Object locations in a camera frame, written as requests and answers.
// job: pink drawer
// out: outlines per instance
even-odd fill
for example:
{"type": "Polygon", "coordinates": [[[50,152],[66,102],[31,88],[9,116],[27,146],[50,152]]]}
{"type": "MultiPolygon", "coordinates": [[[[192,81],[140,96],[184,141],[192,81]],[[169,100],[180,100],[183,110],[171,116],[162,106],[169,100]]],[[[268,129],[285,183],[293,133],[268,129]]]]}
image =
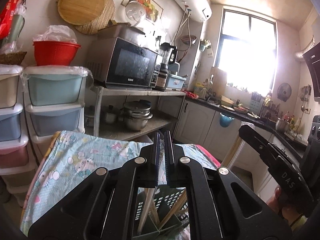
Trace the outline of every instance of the pink drawer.
{"type": "Polygon", "coordinates": [[[29,158],[26,145],[0,150],[0,168],[14,168],[27,165],[29,158]]]}

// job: fruit and vegetable picture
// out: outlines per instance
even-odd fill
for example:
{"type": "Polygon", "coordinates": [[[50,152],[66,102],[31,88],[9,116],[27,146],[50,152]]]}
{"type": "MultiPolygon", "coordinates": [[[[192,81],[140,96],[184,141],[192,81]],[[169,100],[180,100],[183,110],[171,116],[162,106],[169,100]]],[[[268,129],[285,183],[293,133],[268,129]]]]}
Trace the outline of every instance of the fruit and vegetable picture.
{"type": "Polygon", "coordinates": [[[127,6],[131,1],[137,1],[143,5],[147,12],[147,19],[156,22],[161,18],[163,9],[153,0],[122,0],[121,4],[127,6]]]}

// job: window frame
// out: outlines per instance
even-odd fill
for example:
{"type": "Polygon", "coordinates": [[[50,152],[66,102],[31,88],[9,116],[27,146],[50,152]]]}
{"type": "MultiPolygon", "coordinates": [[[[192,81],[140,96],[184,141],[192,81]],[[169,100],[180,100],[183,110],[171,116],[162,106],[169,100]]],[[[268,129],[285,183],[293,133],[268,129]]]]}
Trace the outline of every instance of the window frame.
{"type": "MultiPolygon", "coordinates": [[[[214,66],[212,67],[219,67],[219,64],[220,64],[220,57],[221,57],[221,52],[222,52],[222,45],[223,45],[223,41],[225,39],[227,40],[234,40],[234,41],[242,41],[242,42],[246,42],[248,43],[248,41],[246,40],[242,40],[240,38],[236,38],[236,37],[233,37],[233,36],[229,36],[229,35],[226,35],[226,34],[223,34],[223,25],[224,25],[224,18],[225,18],[225,14],[226,12],[232,12],[232,13],[237,13],[237,14],[242,14],[242,15],[246,15],[249,17],[249,32],[251,31],[251,18],[256,18],[256,19],[259,19],[259,20],[262,20],[262,21],[265,21],[265,22],[268,22],[268,23],[271,23],[273,24],[274,26],[274,32],[275,32],[275,41],[276,41],[276,47],[275,49],[273,50],[274,54],[275,54],[275,57],[277,58],[277,51],[278,51],[278,42],[277,42],[277,28],[276,28],[276,22],[273,22],[273,21],[270,21],[270,20],[266,20],[262,17],[259,17],[259,16],[256,16],[256,15],[253,15],[253,14],[250,14],[250,13],[244,13],[244,12],[239,12],[239,11],[234,11],[234,10],[230,10],[230,9],[223,9],[223,14],[222,14],[222,23],[221,23],[221,30],[220,30],[220,35],[219,35],[219,44],[218,44],[218,50],[217,50],[217,57],[216,57],[216,61],[214,63],[214,66]]],[[[273,73],[273,78],[271,80],[271,84],[270,84],[270,89],[272,90],[273,89],[273,84],[274,84],[274,79],[275,79],[275,73],[276,73],[276,68],[274,70],[274,73],[273,73]]]]}

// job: microwave door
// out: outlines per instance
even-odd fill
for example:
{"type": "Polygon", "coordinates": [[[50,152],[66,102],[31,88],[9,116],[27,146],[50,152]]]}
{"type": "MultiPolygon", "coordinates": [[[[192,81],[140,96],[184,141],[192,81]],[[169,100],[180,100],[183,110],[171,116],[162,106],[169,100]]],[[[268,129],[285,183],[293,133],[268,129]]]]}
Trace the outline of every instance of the microwave door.
{"type": "Polygon", "coordinates": [[[106,83],[149,87],[156,56],[151,50],[117,39],[106,83]]]}

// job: cartoon print tablecloth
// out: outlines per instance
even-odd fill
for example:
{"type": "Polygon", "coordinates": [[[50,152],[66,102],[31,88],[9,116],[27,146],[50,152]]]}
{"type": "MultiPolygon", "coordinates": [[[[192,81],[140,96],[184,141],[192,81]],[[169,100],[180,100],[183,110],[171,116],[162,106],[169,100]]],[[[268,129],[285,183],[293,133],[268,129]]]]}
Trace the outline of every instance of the cartoon print tablecloth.
{"type": "MultiPolygon", "coordinates": [[[[126,161],[137,157],[146,145],[149,143],[108,140],[69,131],[56,133],[29,188],[23,207],[21,231],[28,235],[32,223],[96,168],[112,170],[122,167],[126,161]]],[[[181,146],[186,156],[204,167],[217,169],[201,148],[192,144],[181,146]]],[[[159,185],[166,184],[163,143],[160,149],[159,185]]]]}

